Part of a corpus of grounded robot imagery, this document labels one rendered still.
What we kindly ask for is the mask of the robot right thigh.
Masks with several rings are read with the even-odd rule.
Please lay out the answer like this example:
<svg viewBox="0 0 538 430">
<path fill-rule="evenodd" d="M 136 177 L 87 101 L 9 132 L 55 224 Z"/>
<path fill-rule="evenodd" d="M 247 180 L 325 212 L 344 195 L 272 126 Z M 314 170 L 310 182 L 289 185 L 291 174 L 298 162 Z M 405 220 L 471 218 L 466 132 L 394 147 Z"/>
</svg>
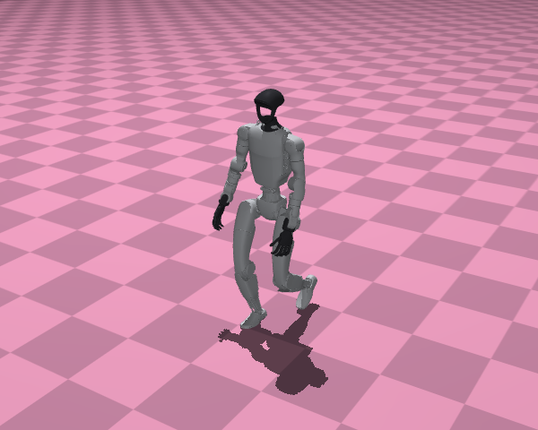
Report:
<svg viewBox="0 0 538 430">
<path fill-rule="evenodd" d="M 255 219 L 261 215 L 257 213 L 256 199 L 248 199 L 240 203 L 233 233 L 233 260 L 237 274 L 241 278 L 251 278 L 256 266 L 249 260 L 251 245 L 256 226 Z"/>
</svg>

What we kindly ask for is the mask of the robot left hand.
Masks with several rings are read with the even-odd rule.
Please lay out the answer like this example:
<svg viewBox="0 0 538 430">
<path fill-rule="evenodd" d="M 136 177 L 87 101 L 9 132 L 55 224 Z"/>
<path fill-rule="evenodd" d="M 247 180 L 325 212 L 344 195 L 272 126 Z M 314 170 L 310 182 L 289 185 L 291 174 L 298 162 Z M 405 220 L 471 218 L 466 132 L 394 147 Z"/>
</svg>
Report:
<svg viewBox="0 0 538 430">
<path fill-rule="evenodd" d="M 280 234 L 280 236 L 276 240 L 274 240 L 270 244 L 270 246 L 273 246 L 274 244 L 276 244 L 278 242 L 278 245 L 277 245 L 276 249 L 273 252 L 271 252 L 271 254 L 274 254 L 275 256 L 284 256 L 284 255 L 286 256 L 291 251 L 291 245 L 292 245 L 292 241 L 293 241 L 293 237 L 292 237 L 291 232 L 294 232 L 295 228 L 294 229 L 287 228 L 288 223 L 289 223 L 289 219 L 286 218 L 284 220 L 284 222 L 283 222 L 283 225 L 282 225 L 283 232 Z M 280 249 L 280 251 L 279 251 L 279 249 Z M 277 252 L 278 252 L 278 254 L 276 254 Z"/>
</svg>

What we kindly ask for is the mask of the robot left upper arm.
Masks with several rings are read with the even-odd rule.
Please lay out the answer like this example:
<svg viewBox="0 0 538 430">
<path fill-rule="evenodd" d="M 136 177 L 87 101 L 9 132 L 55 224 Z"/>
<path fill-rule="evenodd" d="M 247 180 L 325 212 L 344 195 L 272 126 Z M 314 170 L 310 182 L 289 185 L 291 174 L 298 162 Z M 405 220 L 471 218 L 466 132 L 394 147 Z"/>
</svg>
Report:
<svg viewBox="0 0 538 430">
<path fill-rule="evenodd" d="M 302 179 L 306 184 L 304 164 L 305 143 L 298 136 L 288 133 L 283 136 L 283 144 L 285 151 L 289 153 L 291 170 L 294 175 L 289 179 L 288 187 L 294 191 L 293 185 L 297 179 Z"/>
</svg>

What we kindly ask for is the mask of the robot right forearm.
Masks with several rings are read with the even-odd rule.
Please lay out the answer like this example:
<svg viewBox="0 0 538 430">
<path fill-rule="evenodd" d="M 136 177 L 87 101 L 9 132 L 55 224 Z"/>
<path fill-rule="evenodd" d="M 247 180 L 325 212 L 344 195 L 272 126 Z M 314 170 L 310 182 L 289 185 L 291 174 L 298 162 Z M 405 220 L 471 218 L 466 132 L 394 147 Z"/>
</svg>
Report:
<svg viewBox="0 0 538 430">
<path fill-rule="evenodd" d="M 231 161 L 231 163 L 232 163 L 232 161 Z M 231 165 L 231 163 L 230 163 L 230 165 Z M 238 171 L 236 171 L 236 170 L 234 170 L 232 168 L 229 169 L 228 178 L 226 180 L 223 193 L 221 194 L 221 197 L 222 197 L 223 194 L 228 195 L 229 199 L 228 199 L 227 202 L 231 202 L 233 200 L 233 194 L 236 191 L 236 188 L 237 188 L 238 181 L 239 181 L 240 177 L 241 177 L 241 174 Z"/>
</svg>

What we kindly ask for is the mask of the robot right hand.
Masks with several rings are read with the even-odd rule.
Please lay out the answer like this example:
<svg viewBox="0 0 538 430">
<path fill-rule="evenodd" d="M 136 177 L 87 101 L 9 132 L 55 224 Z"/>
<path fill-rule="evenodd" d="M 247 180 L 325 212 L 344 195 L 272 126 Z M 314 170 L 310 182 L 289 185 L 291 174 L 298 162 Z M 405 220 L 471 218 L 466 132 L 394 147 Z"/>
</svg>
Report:
<svg viewBox="0 0 538 430">
<path fill-rule="evenodd" d="M 216 229 L 216 230 L 219 230 L 221 229 L 220 226 L 224 227 L 222 224 L 221 224 L 221 215 L 223 214 L 224 212 L 224 209 L 225 209 L 225 206 L 228 206 L 230 203 L 227 202 L 229 199 L 228 195 L 227 194 L 223 194 L 221 199 L 219 200 L 219 205 L 214 213 L 214 216 L 213 216 L 213 227 Z M 227 202 L 227 203 L 226 203 Z M 220 224 L 220 225 L 219 225 Z"/>
</svg>

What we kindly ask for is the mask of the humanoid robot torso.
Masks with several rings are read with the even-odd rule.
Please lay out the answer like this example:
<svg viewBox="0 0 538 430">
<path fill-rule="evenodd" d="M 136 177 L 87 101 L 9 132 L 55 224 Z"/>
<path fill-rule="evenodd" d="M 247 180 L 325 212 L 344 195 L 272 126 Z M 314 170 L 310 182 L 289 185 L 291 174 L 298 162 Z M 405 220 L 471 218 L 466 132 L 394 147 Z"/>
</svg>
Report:
<svg viewBox="0 0 538 430">
<path fill-rule="evenodd" d="M 287 127 L 280 129 L 277 125 L 271 128 L 278 130 L 265 132 L 261 125 L 265 126 L 257 120 L 247 134 L 251 170 L 263 191 L 256 198 L 257 213 L 265 219 L 277 220 L 281 207 L 287 208 L 287 199 L 280 194 L 279 186 L 288 181 L 291 173 L 290 156 L 284 149 L 283 136 L 292 133 Z"/>
</svg>

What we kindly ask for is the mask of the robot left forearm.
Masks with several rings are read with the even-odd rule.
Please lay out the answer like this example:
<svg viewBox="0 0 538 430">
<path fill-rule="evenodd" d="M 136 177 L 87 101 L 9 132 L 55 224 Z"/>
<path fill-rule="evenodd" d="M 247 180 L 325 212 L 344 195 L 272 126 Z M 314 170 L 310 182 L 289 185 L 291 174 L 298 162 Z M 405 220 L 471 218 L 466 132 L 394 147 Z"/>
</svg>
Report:
<svg viewBox="0 0 538 430">
<path fill-rule="evenodd" d="M 305 183 L 302 179 L 297 179 L 294 182 L 294 192 L 290 193 L 288 209 L 286 210 L 286 218 L 289 219 L 287 228 L 294 229 L 297 226 L 297 219 L 299 217 L 299 209 L 301 201 L 305 195 Z"/>
</svg>

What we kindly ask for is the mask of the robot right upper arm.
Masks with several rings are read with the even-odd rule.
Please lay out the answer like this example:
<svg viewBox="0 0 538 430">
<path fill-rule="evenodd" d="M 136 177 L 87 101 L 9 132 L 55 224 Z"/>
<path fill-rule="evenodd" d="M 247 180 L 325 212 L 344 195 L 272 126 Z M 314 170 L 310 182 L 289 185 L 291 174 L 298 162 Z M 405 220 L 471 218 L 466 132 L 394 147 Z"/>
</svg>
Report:
<svg viewBox="0 0 538 430">
<path fill-rule="evenodd" d="M 247 168 L 246 157 L 249 151 L 248 148 L 248 131 L 250 127 L 254 124 L 242 125 L 238 129 L 238 140 L 236 146 L 236 157 L 233 159 L 230 168 L 243 172 Z"/>
</svg>

